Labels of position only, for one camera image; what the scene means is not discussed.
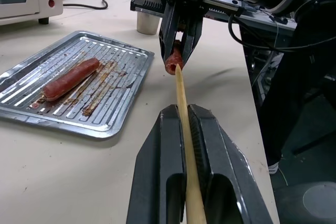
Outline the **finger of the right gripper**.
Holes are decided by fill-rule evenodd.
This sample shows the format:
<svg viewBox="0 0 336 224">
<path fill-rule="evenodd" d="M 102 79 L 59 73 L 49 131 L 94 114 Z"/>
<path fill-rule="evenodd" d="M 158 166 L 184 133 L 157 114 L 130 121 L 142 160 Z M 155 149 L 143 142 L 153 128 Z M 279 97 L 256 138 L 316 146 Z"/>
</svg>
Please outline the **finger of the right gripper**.
<svg viewBox="0 0 336 224">
<path fill-rule="evenodd" d="M 178 4 L 166 4 L 159 32 L 161 57 L 164 63 L 166 63 L 166 60 L 172 53 L 176 32 L 179 26 L 179 18 L 180 11 L 178 10 Z"/>
<path fill-rule="evenodd" d="M 185 65 L 202 34 L 203 17 L 192 17 L 186 22 L 181 41 L 181 55 Z"/>
</svg>

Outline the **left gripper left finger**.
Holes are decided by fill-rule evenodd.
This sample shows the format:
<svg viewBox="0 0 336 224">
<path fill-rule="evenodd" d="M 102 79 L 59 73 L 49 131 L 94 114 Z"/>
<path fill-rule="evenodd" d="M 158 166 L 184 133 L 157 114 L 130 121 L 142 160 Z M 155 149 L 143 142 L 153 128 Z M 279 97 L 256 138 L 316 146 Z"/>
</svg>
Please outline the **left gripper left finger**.
<svg viewBox="0 0 336 224">
<path fill-rule="evenodd" d="M 186 193 L 183 134 L 177 107 L 163 109 L 134 167 L 126 224 L 180 224 Z"/>
</svg>

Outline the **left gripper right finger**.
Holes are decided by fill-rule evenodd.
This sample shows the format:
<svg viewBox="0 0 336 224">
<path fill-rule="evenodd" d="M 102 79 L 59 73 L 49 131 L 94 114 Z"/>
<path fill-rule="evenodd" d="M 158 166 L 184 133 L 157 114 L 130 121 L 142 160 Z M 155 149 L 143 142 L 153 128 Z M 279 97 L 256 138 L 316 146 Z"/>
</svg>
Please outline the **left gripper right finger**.
<svg viewBox="0 0 336 224">
<path fill-rule="evenodd" d="M 188 107 L 207 224 L 273 224 L 250 166 L 201 106 Z"/>
</svg>

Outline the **red brown sausage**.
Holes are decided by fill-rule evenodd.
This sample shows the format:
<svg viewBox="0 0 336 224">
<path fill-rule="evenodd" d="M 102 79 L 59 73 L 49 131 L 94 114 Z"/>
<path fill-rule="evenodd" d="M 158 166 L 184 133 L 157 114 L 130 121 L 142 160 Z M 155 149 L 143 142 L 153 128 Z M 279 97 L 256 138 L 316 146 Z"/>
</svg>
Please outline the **red brown sausage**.
<svg viewBox="0 0 336 224">
<path fill-rule="evenodd" d="M 176 66 L 179 65 L 182 70 L 184 67 L 182 54 L 181 54 L 181 41 L 175 40 L 173 44 L 173 51 L 165 62 L 165 70 L 170 75 L 175 75 Z"/>
<path fill-rule="evenodd" d="M 67 73 L 43 87 L 43 96 L 47 101 L 55 101 L 69 92 L 85 78 L 95 72 L 100 61 L 91 58 L 71 68 Z"/>
</svg>

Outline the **wooden skewer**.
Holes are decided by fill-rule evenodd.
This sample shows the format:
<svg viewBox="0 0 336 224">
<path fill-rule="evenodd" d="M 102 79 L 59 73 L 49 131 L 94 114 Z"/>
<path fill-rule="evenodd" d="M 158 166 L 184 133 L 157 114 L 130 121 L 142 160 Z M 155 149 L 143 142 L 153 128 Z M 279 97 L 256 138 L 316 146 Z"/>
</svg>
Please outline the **wooden skewer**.
<svg viewBox="0 0 336 224">
<path fill-rule="evenodd" d="M 176 95 L 177 107 L 182 123 L 183 142 L 186 162 L 186 218 L 187 224 L 207 224 L 198 180 L 196 159 L 192 142 L 190 120 L 184 88 L 183 75 L 180 65 L 176 65 Z"/>
</svg>

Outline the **metal cup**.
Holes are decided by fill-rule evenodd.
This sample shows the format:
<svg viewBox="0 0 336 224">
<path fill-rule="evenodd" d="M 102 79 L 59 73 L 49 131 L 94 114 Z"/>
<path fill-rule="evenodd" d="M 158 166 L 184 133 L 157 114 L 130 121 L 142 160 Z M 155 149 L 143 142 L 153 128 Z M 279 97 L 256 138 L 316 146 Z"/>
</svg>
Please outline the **metal cup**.
<svg viewBox="0 0 336 224">
<path fill-rule="evenodd" d="M 161 0 L 148 0 L 160 3 Z M 144 12 L 137 12 L 137 31 L 145 35 L 155 35 L 160 18 Z"/>
</svg>

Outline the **white shoe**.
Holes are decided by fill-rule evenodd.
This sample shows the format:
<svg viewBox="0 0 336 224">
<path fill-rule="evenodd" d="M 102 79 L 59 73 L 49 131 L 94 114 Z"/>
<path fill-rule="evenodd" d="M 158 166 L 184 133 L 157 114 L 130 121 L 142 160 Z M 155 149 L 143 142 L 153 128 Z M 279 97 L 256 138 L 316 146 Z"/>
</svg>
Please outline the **white shoe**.
<svg viewBox="0 0 336 224">
<path fill-rule="evenodd" d="M 268 162 L 268 171 L 270 175 L 274 175 L 279 169 L 281 158 L 270 159 Z"/>
</svg>

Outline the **silver baking tray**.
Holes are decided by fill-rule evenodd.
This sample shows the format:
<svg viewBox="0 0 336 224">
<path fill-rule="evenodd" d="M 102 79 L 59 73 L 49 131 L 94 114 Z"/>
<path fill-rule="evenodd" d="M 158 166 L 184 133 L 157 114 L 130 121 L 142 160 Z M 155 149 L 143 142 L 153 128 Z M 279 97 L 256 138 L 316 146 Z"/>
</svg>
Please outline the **silver baking tray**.
<svg viewBox="0 0 336 224">
<path fill-rule="evenodd" d="M 99 69 L 63 97 L 45 101 L 43 87 L 85 60 Z M 76 31 L 0 74 L 0 120 L 96 139 L 122 128 L 154 53 L 88 31 Z"/>
</svg>

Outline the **dark round base with disc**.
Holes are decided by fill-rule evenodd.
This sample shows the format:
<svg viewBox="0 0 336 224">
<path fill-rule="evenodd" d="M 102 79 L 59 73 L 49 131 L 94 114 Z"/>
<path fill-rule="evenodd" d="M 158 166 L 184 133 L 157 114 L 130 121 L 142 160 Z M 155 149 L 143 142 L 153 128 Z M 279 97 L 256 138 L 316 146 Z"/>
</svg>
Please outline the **dark round base with disc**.
<svg viewBox="0 0 336 224">
<path fill-rule="evenodd" d="M 280 224 L 336 224 L 336 183 L 315 182 L 274 190 Z"/>
</svg>

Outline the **person's leg in black trousers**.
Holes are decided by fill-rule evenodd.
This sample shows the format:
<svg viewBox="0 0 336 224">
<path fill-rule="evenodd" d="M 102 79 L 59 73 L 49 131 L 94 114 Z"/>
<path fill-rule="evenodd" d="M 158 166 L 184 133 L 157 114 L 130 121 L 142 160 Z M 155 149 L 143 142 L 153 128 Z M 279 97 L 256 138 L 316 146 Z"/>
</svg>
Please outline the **person's leg in black trousers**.
<svg viewBox="0 0 336 224">
<path fill-rule="evenodd" d="M 336 0 L 304 4 L 296 21 L 290 46 L 319 45 L 285 53 L 272 79 L 258 113 L 267 161 L 281 158 L 281 150 L 302 112 L 306 92 L 336 66 Z"/>
</svg>

